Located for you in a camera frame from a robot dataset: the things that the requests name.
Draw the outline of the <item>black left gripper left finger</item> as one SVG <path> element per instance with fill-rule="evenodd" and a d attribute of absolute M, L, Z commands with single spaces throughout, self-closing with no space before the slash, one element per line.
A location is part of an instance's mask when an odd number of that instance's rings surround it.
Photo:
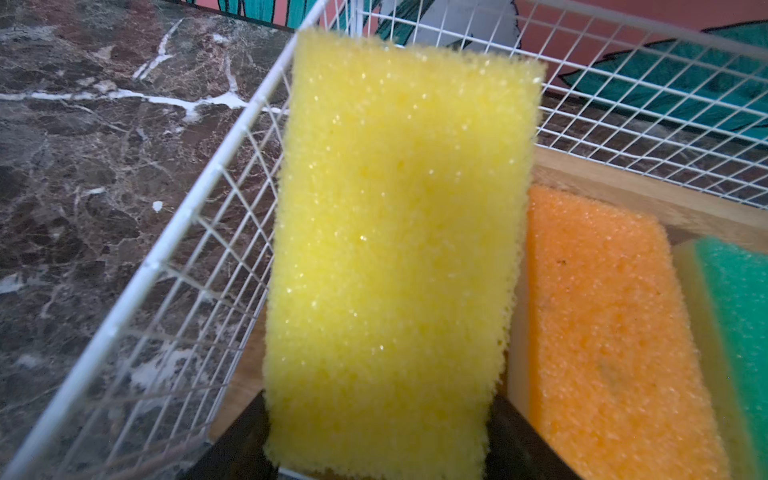
<path fill-rule="evenodd" d="M 276 466 L 264 452 L 269 432 L 264 393 L 259 392 L 181 479 L 275 479 Z"/>

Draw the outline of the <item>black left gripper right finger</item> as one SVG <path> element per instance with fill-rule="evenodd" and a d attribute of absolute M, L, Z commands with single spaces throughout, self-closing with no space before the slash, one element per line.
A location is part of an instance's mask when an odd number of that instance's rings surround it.
<path fill-rule="evenodd" d="M 485 479 L 579 479 L 504 396 L 494 397 L 486 428 Z"/>

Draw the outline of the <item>orange sponge front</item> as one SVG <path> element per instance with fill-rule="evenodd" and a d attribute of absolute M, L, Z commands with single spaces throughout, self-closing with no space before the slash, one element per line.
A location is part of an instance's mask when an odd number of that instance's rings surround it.
<path fill-rule="evenodd" d="M 727 479 L 666 231 L 653 216 L 529 192 L 529 419 L 584 479 Z"/>

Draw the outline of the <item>light green yellow sponge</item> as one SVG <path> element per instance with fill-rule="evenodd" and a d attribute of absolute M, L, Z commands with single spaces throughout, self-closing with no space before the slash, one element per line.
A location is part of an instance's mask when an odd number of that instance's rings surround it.
<path fill-rule="evenodd" d="M 767 256 L 703 237 L 672 248 L 733 479 L 767 477 Z"/>

